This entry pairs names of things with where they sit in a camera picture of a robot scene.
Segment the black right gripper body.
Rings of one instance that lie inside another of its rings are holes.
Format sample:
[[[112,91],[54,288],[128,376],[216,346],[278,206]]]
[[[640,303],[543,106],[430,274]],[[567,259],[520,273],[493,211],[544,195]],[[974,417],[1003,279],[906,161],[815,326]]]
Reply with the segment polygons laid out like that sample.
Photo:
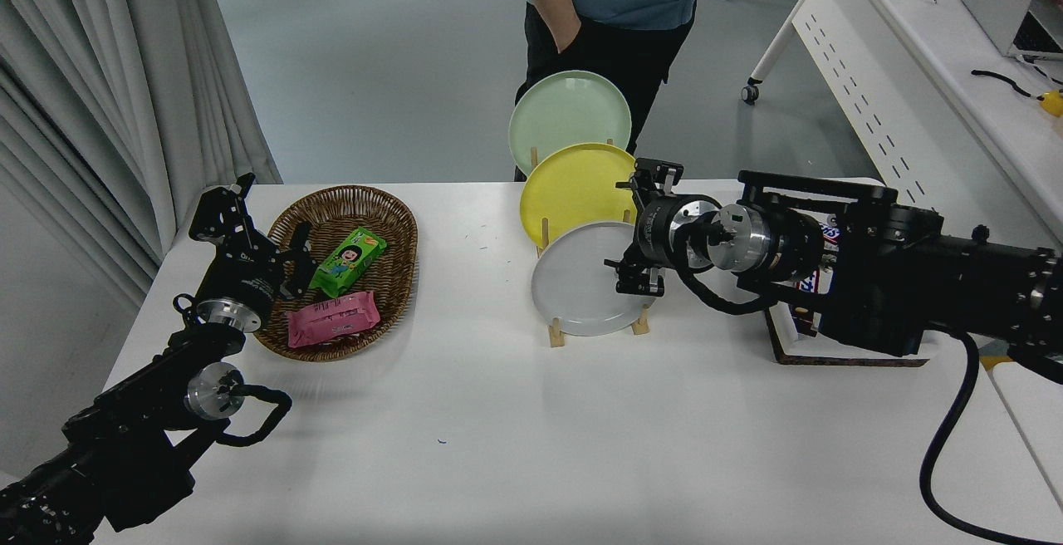
[[[676,217],[688,195],[634,195],[634,263],[642,268],[688,268],[686,243],[675,238]]]

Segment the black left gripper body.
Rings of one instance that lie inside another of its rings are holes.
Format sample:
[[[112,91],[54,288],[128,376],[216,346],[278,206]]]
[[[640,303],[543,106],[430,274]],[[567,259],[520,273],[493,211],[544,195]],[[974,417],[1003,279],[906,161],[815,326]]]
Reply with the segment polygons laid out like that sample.
[[[279,254],[277,248],[256,248],[250,253],[217,251],[198,287],[198,317],[216,317],[227,302],[240,317],[268,319],[284,277]]]

